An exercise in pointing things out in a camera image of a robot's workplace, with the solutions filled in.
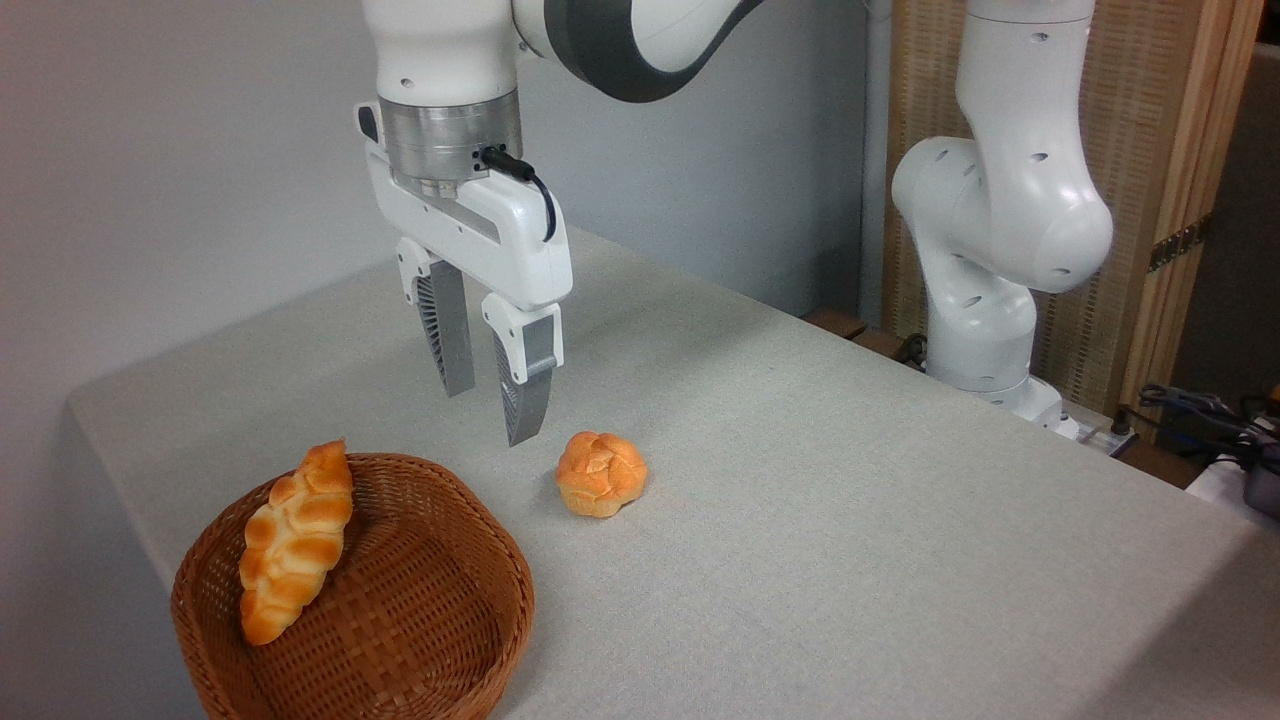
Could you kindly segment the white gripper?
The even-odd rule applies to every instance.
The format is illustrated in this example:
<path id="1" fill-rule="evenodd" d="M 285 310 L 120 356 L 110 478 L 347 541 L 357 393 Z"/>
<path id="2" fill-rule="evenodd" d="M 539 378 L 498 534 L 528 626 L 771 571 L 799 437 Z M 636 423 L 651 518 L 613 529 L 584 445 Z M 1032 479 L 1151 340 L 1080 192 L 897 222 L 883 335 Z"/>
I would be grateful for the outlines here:
<path id="1" fill-rule="evenodd" d="M 396 247 L 403 293 L 445 395 L 475 387 L 465 273 L 493 291 L 481 310 L 494 337 L 508 445 L 532 438 L 564 364 L 556 302 L 573 278 L 558 202 L 513 167 L 492 165 L 524 152 L 518 101 L 417 108 L 376 100 L 356 106 L 355 123 L 378 206 L 403 236 Z"/>

